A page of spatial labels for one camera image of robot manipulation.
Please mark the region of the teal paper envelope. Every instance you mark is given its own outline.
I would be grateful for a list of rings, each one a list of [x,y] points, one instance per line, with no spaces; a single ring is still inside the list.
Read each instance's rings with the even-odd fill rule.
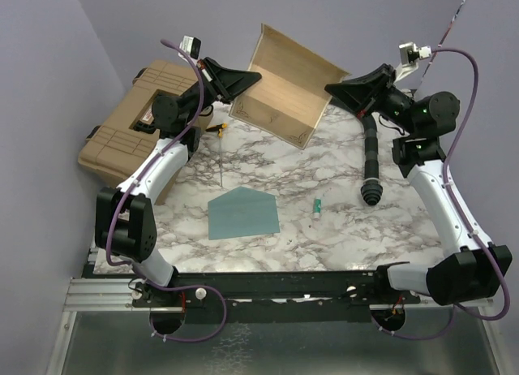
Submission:
[[[231,239],[280,232],[276,197],[237,187],[208,202],[208,238]]]

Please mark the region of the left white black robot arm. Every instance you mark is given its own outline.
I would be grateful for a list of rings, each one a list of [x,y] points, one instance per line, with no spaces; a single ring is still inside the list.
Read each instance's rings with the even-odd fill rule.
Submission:
[[[189,89],[179,96],[160,93],[153,99],[151,110],[159,132],[153,151],[116,188],[102,188],[96,202],[96,246],[105,250],[110,265],[129,265],[152,283],[151,296],[164,306],[178,298],[179,286],[172,281],[178,271],[156,247],[153,206],[197,150],[201,129],[195,122],[202,111],[216,101],[231,103],[262,78],[257,71],[228,69],[209,57],[192,67],[197,81]]]

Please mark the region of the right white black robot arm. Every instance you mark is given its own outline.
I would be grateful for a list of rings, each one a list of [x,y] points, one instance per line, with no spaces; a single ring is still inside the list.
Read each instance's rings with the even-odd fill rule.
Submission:
[[[440,305],[492,297],[512,254],[507,246],[495,245],[477,224],[440,147],[440,137],[456,128],[460,102],[446,91],[415,101],[395,86],[395,79],[394,68],[383,64],[365,76],[324,88],[357,117],[377,113],[405,131],[393,141],[392,158],[420,196],[444,249],[444,259],[434,266],[380,266],[381,278],[372,283],[374,297],[390,303],[401,291],[414,291]]]

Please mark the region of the green white glue stick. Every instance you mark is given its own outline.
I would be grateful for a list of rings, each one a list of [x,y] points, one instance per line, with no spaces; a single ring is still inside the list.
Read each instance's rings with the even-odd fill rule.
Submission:
[[[321,199],[315,198],[313,201],[313,208],[312,208],[312,217],[317,220],[320,219],[321,216]]]

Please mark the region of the tan plastic tool case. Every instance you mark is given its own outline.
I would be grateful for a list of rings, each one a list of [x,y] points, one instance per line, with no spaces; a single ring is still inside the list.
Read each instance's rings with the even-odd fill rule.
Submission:
[[[114,188],[138,170],[155,148],[152,130],[156,95],[180,95],[197,82],[189,66],[156,60],[142,69],[111,115],[86,139],[78,163]]]

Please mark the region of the yellow handled thin screwdriver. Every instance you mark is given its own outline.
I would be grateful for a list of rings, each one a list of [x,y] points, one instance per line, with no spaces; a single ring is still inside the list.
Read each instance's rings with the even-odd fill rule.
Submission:
[[[208,127],[205,131],[207,133],[215,133],[218,138],[218,155],[219,155],[219,174],[220,174],[220,185],[223,187],[223,135],[224,130],[228,127],[227,123],[220,123]]]

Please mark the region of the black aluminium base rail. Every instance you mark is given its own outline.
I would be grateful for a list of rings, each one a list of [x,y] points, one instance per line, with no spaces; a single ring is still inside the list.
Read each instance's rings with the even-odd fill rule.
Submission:
[[[162,291],[138,278],[78,278],[65,309],[76,312],[148,314],[156,323],[218,325],[319,321],[369,322],[410,318],[415,309],[436,308],[432,299],[408,291],[382,291],[373,270],[280,273],[180,273],[177,291]]]

